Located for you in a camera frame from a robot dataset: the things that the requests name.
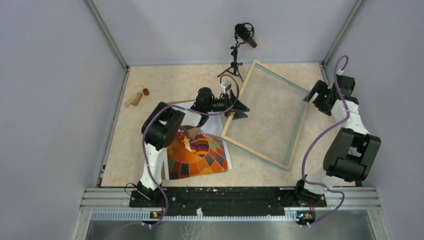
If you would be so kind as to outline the wooden picture frame blue edge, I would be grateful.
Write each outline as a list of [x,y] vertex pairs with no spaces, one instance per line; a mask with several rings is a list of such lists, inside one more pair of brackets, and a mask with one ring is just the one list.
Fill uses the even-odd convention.
[[221,138],[270,164],[290,171],[308,105],[309,90],[254,60],[240,89],[246,118],[232,113]]

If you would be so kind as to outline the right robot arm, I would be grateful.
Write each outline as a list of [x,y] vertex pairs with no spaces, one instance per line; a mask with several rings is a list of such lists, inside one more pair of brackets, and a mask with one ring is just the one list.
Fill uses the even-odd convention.
[[333,117],[338,133],[324,156],[322,168],[297,182],[293,200],[299,206],[321,201],[326,189],[337,184],[362,182],[371,170],[381,139],[365,128],[359,101],[352,96],[354,87],[354,78],[337,75],[336,83],[331,85],[318,80],[303,99]]

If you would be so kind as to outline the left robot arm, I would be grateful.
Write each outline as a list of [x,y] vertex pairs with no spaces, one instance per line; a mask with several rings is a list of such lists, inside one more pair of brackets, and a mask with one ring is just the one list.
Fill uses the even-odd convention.
[[202,127],[210,116],[222,114],[229,116],[234,113],[246,118],[249,111],[239,100],[239,94],[231,89],[216,98],[210,88],[202,87],[190,108],[160,102],[141,129],[145,164],[136,190],[141,200],[149,207],[160,202],[159,191],[166,151],[181,126]]

